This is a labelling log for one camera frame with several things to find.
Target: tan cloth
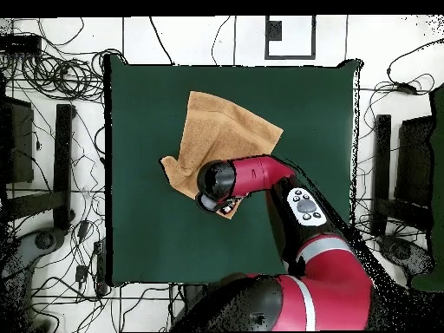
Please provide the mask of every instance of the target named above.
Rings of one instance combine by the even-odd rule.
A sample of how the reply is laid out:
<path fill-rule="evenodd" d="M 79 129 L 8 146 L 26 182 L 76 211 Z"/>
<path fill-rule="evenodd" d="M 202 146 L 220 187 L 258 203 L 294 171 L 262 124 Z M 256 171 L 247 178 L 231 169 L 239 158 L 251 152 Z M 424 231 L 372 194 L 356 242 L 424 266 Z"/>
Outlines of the tan cloth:
<path fill-rule="evenodd" d="M 210 160 L 270 154 L 283 130 L 222 98 L 191 92 L 179 158 L 164 157 L 170 185 L 192 199 L 198 193 L 199 169 Z M 238 209 L 223 215 L 230 219 Z"/>

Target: silver band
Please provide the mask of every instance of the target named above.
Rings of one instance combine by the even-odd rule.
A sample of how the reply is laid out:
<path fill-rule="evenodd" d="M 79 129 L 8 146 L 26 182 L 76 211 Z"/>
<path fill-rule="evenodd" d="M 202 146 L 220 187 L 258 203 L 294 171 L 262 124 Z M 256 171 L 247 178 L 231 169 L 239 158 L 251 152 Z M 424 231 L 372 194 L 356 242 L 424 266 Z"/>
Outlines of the silver band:
<path fill-rule="evenodd" d="M 296 277 L 293 276 L 290 277 L 293 278 L 293 280 L 297 283 L 304 298 L 305 318 L 307 320 L 305 324 L 305 330 L 314 331 L 316 330 L 316 313 L 315 313 L 315 305 L 313 304 L 313 299 L 311 298 L 309 289 L 300 279 L 297 279 Z"/>
<path fill-rule="evenodd" d="M 316 255 L 321 254 L 324 251 L 332 251 L 334 249 L 349 251 L 351 252 L 349 246 L 340 238 L 320 238 L 319 240 L 313 241 L 303 248 L 303 250 L 296 257 L 296 262 L 302 257 L 305 263 Z"/>

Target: green table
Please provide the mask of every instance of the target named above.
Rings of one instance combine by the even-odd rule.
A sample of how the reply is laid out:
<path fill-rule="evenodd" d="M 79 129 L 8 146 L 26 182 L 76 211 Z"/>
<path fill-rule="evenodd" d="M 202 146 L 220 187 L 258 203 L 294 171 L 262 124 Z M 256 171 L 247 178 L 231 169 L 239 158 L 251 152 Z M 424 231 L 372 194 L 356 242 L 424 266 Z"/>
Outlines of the green table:
<path fill-rule="evenodd" d="M 124 65 L 111 56 L 114 284 L 211 282 L 283 272 L 263 193 L 232 220 L 172 189 L 159 159 L 178 157 L 190 91 L 233 101 L 284 130 L 273 154 L 300 165 L 349 220 L 353 77 L 341 68 Z"/>

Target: black border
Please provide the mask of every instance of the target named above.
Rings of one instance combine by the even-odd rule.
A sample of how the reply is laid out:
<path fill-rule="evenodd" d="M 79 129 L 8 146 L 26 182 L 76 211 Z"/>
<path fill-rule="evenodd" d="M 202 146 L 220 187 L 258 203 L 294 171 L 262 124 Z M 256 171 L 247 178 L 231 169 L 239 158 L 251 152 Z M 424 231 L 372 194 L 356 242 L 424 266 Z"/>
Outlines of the black border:
<path fill-rule="evenodd" d="M 112 125 L 113 119 L 111 116 L 111 111 L 113 110 L 113 102 L 111 97 L 111 55 L 106 54 L 103 56 L 103 100 L 105 104 L 104 117 L 105 117 L 105 147 L 108 151 L 107 153 L 107 165 L 105 166 L 105 227 L 107 230 L 107 242 L 105 251 L 105 283 L 108 286 L 116 287 L 113 284 L 113 199 L 112 199 L 112 183 L 113 183 L 113 165 L 111 164 L 112 159 Z"/>
<path fill-rule="evenodd" d="M 316 59 L 316 16 L 311 16 L 311 55 L 269 55 L 270 42 L 266 32 L 270 16 L 265 16 L 265 60 L 315 60 Z"/>

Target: button panel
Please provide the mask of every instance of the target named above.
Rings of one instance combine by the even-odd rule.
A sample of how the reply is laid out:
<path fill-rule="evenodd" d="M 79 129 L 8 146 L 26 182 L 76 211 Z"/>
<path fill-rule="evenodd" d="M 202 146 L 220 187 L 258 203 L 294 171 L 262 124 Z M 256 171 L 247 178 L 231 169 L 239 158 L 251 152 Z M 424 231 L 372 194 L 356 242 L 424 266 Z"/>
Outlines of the button panel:
<path fill-rule="evenodd" d="M 291 189 L 287 202 L 300 225 L 320 226 L 327 222 L 323 211 L 307 190 L 299 187 Z"/>

